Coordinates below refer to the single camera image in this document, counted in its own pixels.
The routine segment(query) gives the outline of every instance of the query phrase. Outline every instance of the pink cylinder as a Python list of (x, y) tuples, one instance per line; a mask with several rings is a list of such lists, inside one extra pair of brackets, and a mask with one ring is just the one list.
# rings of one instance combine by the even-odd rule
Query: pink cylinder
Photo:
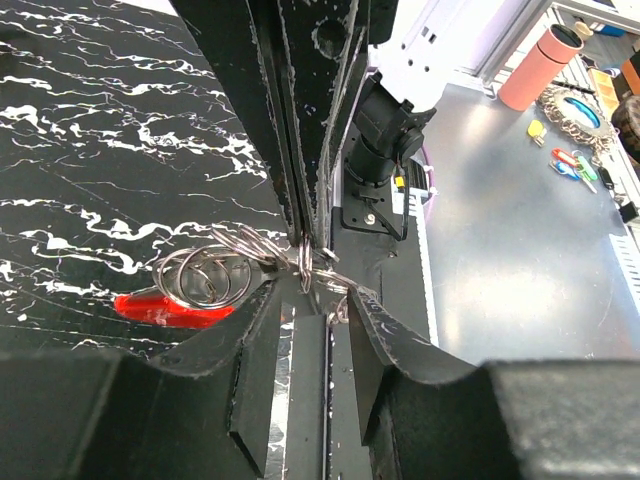
[(524, 112), (582, 50), (582, 39), (564, 25), (551, 25), (498, 92), (504, 104)]

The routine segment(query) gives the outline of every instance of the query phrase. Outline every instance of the black mounting bracket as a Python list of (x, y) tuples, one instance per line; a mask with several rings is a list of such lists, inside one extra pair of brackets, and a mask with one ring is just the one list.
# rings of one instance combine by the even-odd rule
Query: black mounting bracket
[(391, 187), (372, 187), (358, 184), (350, 175), (345, 175), (342, 196), (342, 226), (360, 232), (386, 233), (390, 232), (375, 218), (373, 211), (367, 205), (369, 199), (379, 214), (395, 225)]

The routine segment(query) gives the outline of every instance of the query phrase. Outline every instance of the red keychain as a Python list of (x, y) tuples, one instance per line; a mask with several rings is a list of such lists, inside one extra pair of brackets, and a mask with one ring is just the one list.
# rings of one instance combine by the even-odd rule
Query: red keychain
[(185, 308), (157, 290), (119, 295), (114, 306), (116, 312), (129, 320), (182, 328), (208, 328), (234, 311), (231, 306), (215, 310)]
[(551, 154), (562, 163), (566, 163), (570, 167), (576, 168), (578, 165), (580, 165), (580, 162), (573, 155), (565, 152), (561, 148), (554, 148), (551, 151)]

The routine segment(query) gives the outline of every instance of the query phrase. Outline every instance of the purple wire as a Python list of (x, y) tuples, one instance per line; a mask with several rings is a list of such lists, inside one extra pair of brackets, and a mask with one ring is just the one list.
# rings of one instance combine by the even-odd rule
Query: purple wire
[[(431, 166), (431, 163), (429, 162), (429, 155), (427, 155), (427, 149), (425, 148), (424, 145), (422, 145), (422, 147), (420, 147), (421, 151), (422, 151), (422, 156), (424, 157), (424, 164), (427, 167)], [(435, 179), (434, 179), (434, 175), (433, 175), (433, 168), (430, 168), (427, 170), (427, 176), (429, 177), (429, 190), (431, 190), (431, 188), (433, 188), (435, 186)], [(425, 224), (429, 223), (429, 218), (431, 218), (431, 212), (433, 210), (433, 204), (435, 203), (435, 195), (431, 195), (431, 192), (429, 192), (429, 201), (427, 202), (427, 213), (425, 213), (424, 215), (424, 222)]]

